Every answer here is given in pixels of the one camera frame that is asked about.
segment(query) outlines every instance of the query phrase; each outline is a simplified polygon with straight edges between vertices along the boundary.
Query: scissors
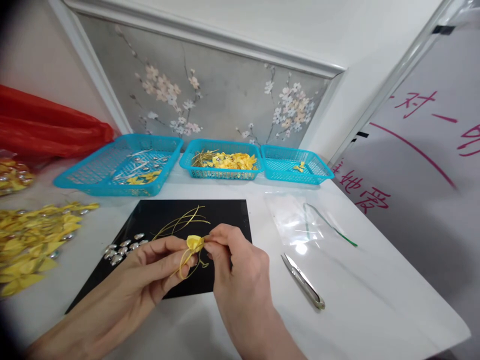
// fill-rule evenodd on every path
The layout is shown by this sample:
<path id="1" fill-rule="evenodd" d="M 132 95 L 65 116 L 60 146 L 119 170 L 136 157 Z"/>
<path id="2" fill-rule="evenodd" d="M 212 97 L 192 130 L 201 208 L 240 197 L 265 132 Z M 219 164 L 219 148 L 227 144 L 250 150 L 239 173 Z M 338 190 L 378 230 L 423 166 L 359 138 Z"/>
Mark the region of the scissors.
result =
<path id="1" fill-rule="evenodd" d="M 293 261 L 292 258 L 288 256 L 286 253 L 281 254 L 281 258 L 285 263 L 286 267 L 288 268 L 288 270 L 290 270 L 295 280 L 300 284 L 303 291 L 308 295 L 310 300 L 313 302 L 313 304 L 320 310 L 325 309 L 325 301 L 315 291 L 314 287 L 312 286 L 310 281 L 307 279 L 307 277 L 304 275 L 304 273 L 300 270 L 300 268 L 297 266 L 295 261 Z"/>

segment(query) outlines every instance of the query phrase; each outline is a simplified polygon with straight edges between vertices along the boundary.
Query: green wire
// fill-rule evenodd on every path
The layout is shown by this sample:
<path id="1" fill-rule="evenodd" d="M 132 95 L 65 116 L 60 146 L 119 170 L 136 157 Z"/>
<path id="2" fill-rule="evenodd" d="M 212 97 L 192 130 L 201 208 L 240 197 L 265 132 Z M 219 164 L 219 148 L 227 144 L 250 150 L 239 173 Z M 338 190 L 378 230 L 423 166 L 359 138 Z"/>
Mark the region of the green wire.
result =
<path id="1" fill-rule="evenodd" d="M 344 238 L 345 240 L 347 240 L 350 244 L 352 244 L 354 247 L 357 247 L 358 245 L 356 243 L 354 243 L 353 241 L 350 241 L 345 235 L 343 235 L 340 231 L 338 231 L 335 227 L 333 227 L 328 221 L 327 219 L 325 219 L 322 214 L 320 214 L 320 212 L 317 210 L 317 208 L 313 205 L 310 205 L 308 202 L 304 202 L 303 203 L 303 211 L 305 212 L 305 225 L 306 225 L 306 231 L 307 231 L 307 236 L 308 236 L 308 240 L 310 240 L 310 231 L 309 231 L 309 222 L 307 221 L 307 208 L 305 207 L 305 205 L 308 205 L 309 207 L 311 207 L 315 212 L 316 214 L 324 221 L 326 222 L 326 224 L 331 227 L 333 230 L 336 231 L 336 233 L 338 235 L 340 235 L 342 238 Z"/>

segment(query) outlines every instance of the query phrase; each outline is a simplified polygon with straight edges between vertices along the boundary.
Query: black mat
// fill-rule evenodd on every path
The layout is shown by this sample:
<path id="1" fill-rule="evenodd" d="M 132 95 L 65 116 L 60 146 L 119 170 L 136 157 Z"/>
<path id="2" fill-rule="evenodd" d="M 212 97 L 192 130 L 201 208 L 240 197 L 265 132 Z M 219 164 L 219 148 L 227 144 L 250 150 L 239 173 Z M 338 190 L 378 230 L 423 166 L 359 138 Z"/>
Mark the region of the black mat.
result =
<path id="1" fill-rule="evenodd" d="M 246 200 L 140 200 L 112 243 L 119 245 L 126 239 L 134 242 L 134 235 L 138 233 L 144 233 L 144 239 L 153 239 L 153 234 L 160 231 L 166 224 L 199 205 L 205 207 L 198 210 L 198 215 L 204 216 L 205 220 L 211 224 L 191 222 L 187 227 L 175 233 L 175 236 L 181 239 L 186 239 L 188 235 L 205 236 L 218 224 L 225 223 L 239 227 L 247 240 L 252 242 Z M 192 276 L 171 289 L 164 299 L 213 291 L 214 263 L 207 257 L 205 250 L 201 251 L 200 258 L 210 265 L 206 268 L 202 268 L 200 265 Z M 110 261 L 102 257 L 66 313 L 70 312 L 114 269 L 115 267 L 110 265 Z"/>

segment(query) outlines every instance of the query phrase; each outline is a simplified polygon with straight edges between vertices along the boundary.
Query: plastic basket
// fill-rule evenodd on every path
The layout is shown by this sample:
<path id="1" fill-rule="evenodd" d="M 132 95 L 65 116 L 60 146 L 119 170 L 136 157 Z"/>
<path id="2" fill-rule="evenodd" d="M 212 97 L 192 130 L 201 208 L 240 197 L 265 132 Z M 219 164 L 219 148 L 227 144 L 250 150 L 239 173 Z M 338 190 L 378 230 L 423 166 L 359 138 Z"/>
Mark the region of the plastic basket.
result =
<path id="1" fill-rule="evenodd" d="M 257 170 L 233 170 L 233 169 L 219 169 L 214 167 L 196 167 L 192 166 L 193 157 L 196 152 L 214 151 L 225 154 L 245 153 L 250 156 L 255 155 L 257 158 Z M 192 178 L 203 179 L 229 179 L 229 180 L 253 180 L 258 173 L 263 171 L 262 161 L 260 157 L 259 148 L 255 145 L 233 142 L 233 141 L 219 141 L 196 139 L 193 140 L 185 150 L 181 157 L 180 166 L 190 172 Z"/>
<path id="2" fill-rule="evenodd" d="M 123 135 L 59 175 L 53 184 L 59 188 L 78 189 L 93 196 L 155 196 L 179 158 L 183 143 L 177 137 Z M 130 156 L 145 150 L 148 151 Z M 154 181 L 141 185 L 115 180 L 116 176 L 131 174 L 138 166 L 135 158 L 158 164 L 159 167 L 151 167 L 149 171 L 161 170 L 160 175 Z"/>
<path id="3" fill-rule="evenodd" d="M 264 145 L 261 147 L 261 156 L 265 177 L 270 180 L 319 185 L 334 178 L 329 167 L 311 151 Z M 293 169 L 301 162 L 305 162 L 303 172 Z"/>

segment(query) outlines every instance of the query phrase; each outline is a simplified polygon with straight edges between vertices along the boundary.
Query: white table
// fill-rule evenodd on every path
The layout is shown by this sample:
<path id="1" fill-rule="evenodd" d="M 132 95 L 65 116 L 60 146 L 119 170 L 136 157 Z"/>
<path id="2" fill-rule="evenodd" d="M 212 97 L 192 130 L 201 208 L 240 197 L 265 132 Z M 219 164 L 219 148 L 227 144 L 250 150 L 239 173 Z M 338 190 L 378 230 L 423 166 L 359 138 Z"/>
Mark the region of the white table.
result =
<path id="1" fill-rule="evenodd" d="M 72 161 L 46 168 L 23 193 L 47 204 L 59 199 L 52 180 Z M 344 240 L 311 241 L 304 255 L 279 239 L 265 204 L 270 191 L 304 189 L 339 220 L 358 248 Z M 101 207 L 84 218 L 78 235 L 61 248 L 60 266 L 46 278 L 3 302 L 24 345 L 61 319 L 136 206 L 136 197 L 70 195 Z M 330 180 L 320 189 L 259 176 L 255 181 L 192 179 L 178 164 L 155 199 L 246 199 L 253 243 L 270 256 L 273 301 L 286 327 L 309 359 L 421 360 L 470 337 L 464 321 Z M 326 302 L 316 312 L 287 271 L 287 252 Z M 213 293 L 163 300 L 142 327 L 109 359 L 238 359 Z"/>

